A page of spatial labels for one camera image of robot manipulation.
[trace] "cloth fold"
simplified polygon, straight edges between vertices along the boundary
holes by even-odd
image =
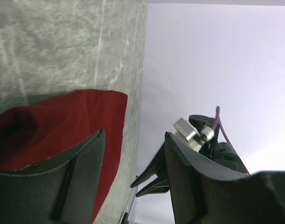
[[[91,223],[120,161],[127,95],[80,90],[0,115],[0,171],[20,170],[50,158],[104,129],[106,145]]]

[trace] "white backdrop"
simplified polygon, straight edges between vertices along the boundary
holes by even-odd
[[[138,174],[172,124],[221,119],[248,170],[285,170],[285,7],[149,4]],[[136,220],[173,224],[170,195],[138,199]]]

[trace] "tiled surface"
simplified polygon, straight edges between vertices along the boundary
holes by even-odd
[[[0,112],[75,89],[126,93],[120,168],[96,224],[115,224],[136,175],[146,0],[0,0]]]

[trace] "purple cable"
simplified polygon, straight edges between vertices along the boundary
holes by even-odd
[[[213,123],[213,125],[212,125],[212,129],[215,130],[215,129],[217,128],[218,124],[219,124],[219,126],[220,126],[221,132],[222,132],[222,134],[223,134],[225,140],[227,141],[227,143],[231,144],[230,140],[228,139],[228,137],[227,137],[227,135],[226,135],[226,133],[225,133],[225,130],[224,130],[224,128],[223,128],[223,125],[222,125],[222,123],[221,123],[221,119],[220,119],[220,107],[219,107],[219,106],[216,107],[216,116],[215,116],[214,123]]]

